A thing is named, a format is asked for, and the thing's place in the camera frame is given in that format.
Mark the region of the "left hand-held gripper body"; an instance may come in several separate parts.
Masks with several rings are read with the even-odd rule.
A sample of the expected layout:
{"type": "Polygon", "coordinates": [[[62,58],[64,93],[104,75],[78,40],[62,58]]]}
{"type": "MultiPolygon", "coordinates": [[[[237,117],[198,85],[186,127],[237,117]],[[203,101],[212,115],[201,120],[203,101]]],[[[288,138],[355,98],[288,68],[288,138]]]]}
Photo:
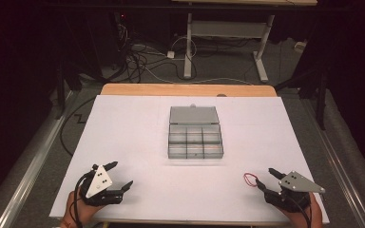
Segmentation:
{"type": "Polygon", "coordinates": [[[122,202],[122,190],[109,190],[113,181],[108,171],[105,171],[103,165],[94,164],[90,171],[82,176],[79,195],[85,204],[105,206],[122,202]]]}

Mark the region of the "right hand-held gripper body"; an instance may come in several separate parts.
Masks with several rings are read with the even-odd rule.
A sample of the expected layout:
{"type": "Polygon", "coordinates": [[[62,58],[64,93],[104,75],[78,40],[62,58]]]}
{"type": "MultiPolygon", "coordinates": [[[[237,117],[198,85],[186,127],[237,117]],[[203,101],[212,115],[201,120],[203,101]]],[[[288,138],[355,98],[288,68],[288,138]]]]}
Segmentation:
{"type": "Polygon", "coordinates": [[[267,189],[264,199],[267,203],[290,213],[304,211],[310,205],[310,193],[324,194],[326,190],[313,181],[300,175],[297,171],[285,174],[279,180],[281,190],[279,192],[267,189]]]}

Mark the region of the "red rubber band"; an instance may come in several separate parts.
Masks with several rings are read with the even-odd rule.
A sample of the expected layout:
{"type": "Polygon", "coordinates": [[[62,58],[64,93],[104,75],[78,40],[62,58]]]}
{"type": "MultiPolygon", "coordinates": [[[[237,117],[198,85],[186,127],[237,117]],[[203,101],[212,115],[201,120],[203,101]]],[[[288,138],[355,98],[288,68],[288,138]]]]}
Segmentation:
{"type": "Polygon", "coordinates": [[[252,173],[244,173],[243,174],[243,179],[244,179],[244,181],[246,182],[246,184],[248,185],[248,186],[250,186],[250,187],[257,187],[257,182],[256,182],[256,180],[257,180],[257,176],[256,175],[254,175],[254,174],[252,174],[252,173]]]}

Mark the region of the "clear plastic compartment box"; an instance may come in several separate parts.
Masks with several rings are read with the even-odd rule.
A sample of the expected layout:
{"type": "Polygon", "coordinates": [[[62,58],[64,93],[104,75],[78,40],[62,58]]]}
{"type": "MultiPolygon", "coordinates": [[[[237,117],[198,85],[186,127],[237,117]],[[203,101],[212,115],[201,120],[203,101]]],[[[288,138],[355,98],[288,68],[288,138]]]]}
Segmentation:
{"type": "Polygon", "coordinates": [[[222,159],[221,125],[214,106],[171,106],[169,159],[222,159]]]}

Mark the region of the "person's left hand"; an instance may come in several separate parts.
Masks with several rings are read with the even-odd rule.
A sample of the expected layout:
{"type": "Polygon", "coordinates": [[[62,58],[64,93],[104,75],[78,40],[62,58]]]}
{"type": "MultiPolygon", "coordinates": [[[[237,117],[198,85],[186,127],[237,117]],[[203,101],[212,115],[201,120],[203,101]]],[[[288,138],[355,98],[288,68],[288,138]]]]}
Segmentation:
{"type": "Polygon", "coordinates": [[[60,228],[82,228],[88,224],[103,206],[91,206],[84,203],[79,194],[71,191],[67,197],[65,213],[61,218],[60,228]]]}

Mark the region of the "person's right hand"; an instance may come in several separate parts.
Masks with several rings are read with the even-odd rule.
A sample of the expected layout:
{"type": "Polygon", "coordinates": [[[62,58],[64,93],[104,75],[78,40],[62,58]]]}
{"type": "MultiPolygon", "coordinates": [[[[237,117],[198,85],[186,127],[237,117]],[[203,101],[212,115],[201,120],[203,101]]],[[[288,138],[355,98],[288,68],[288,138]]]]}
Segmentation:
{"type": "Polygon", "coordinates": [[[322,211],[313,193],[310,193],[310,206],[303,213],[290,213],[282,210],[293,228],[323,228],[322,211]]]}

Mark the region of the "white table board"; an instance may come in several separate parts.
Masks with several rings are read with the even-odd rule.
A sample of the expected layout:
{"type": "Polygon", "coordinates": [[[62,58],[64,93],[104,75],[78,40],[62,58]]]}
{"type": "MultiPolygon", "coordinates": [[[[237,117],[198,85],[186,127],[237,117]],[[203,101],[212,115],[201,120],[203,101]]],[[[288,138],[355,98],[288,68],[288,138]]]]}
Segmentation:
{"type": "Polygon", "coordinates": [[[131,185],[118,205],[97,220],[191,224],[284,224],[287,219],[248,186],[244,173],[268,188],[279,182],[270,168],[312,176],[279,97],[108,96],[96,98],[50,214],[61,218],[78,179],[93,164],[117,162],[109,175],[116,189],[131,185]],[[170,160],[173,106],[213,106],[221,123],[220,160],[170,160]]]}

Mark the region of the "black metal stand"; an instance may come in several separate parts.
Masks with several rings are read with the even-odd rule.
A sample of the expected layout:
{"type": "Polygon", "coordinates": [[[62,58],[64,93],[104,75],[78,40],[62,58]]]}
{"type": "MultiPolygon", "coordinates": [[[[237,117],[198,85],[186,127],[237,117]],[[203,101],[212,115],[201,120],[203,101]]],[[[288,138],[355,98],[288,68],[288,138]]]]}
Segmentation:
{"type": "Polygon", "coordinates": [[[60,119],[63,116],[66,104],[65,79],[63,74],[63,66],[61,64],[59,64],[56,69],[56,76],[57,76],[57,104],[58,104],[56,118],[60,119]]]}
{"type": "Polygon", "coordinates": [[[316,104],[316,121],[321,130],[325,130],[324,109],[327,87],[327,75],[324,70],[310,69],[298,76],[292,77],[282,83],[274,86],[275,91],[285,87],[298,87],[298,96],[301,99],[315,98],[316,104]]]}

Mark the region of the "black computer tower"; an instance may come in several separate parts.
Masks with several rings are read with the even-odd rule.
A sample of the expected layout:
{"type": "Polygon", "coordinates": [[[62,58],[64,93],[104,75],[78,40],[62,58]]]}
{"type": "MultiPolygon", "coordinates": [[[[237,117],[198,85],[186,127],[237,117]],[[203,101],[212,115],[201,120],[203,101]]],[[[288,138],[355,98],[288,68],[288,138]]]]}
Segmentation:
{"type": "Polygon", "coordinates": [[[100,67],[120,67],[123,64],[119,48],[119,31],[113,12],[91,12],[87,23],[92,35],[100,67]]]}

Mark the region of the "white-legged desk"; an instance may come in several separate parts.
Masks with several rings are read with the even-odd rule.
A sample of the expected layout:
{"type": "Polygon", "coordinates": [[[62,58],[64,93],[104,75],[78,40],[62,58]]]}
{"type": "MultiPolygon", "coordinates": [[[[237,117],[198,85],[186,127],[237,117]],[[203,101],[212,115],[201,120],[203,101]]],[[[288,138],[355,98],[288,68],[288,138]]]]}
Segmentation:
{"type": "MultiPolygon", "coordinates": [[[[215,7],[267,7],[280,8],[291,7],[314,7],[317,0],[172,0],[173,2],[183,3],[186,7],[199,7],[210,5],[215,7]]],[[[274,13],[269,13],[265,22],[228,22],[218,19],[217,21],[194,20],[192,13],[187,13],[186,23],[186,48],[184,54],[184,79],[193,77],[193,57],[196,54],[197,47],[192,37],[222,37],[222,38],[258,38],[260,39],[259,49],[253,52],[253,60],[258,71],[259,80],[263,83],[269,81],[265,67],[262,62],[262,55],[269,38],[275,19],[274,13]]]]}

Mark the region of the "metal floor rail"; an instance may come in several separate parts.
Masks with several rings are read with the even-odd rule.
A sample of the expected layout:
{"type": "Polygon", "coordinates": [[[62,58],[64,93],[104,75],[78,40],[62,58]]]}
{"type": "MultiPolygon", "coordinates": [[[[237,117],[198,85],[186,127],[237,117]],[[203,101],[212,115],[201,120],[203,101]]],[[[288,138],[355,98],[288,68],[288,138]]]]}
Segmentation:
{"type": "Polygon", "coordinates": [[[16,185],[11,198],[0,216],[0,228],[11,228],[21,212],[33,185],[36,183],[38,176],[44,166],[55,138],[59,134],[60,128],[65,122],[67,114],[74,105],[78,91],[70,91],[65,99],[65,108],[62,111],[54,113],[53,117],[49,117],[44,123],[44,130],[38,133],[36,139],[31,141],[32,160],[27,169],[16,185]]]}
{"type": "Polygon", "coordinates": [[[348,127],[336,107],[329,107],[325,128],[317,123],[312,103],[302,101],[311,123],[318,134],[319,143],[329,164],[332,179],[338,186],[339,197],[334,191],[324,197],[333,227],[365,228],[365,160],[360,154],[348,127]]]}

